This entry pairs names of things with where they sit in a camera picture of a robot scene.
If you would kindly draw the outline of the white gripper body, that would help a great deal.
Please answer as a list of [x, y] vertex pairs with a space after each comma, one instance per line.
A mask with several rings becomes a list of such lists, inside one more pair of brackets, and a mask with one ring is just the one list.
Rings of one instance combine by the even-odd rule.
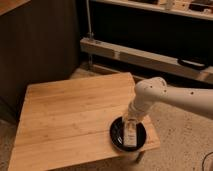
[[127, 121], [133, 119], [136, 122], [141, 122], [145, 116], [146, 113], [144, 111], [138, 111], [128, 107], [122, 116], [122, 120]]

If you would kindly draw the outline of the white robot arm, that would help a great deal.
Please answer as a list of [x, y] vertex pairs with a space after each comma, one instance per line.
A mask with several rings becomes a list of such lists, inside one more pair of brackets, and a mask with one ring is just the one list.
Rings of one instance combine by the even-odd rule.
[[213, 89], [173, 87], [162, 77], [153, 77], [138, 82], [134, 92], [123, 120], [141, 121], [156, 102], [213, 118]]

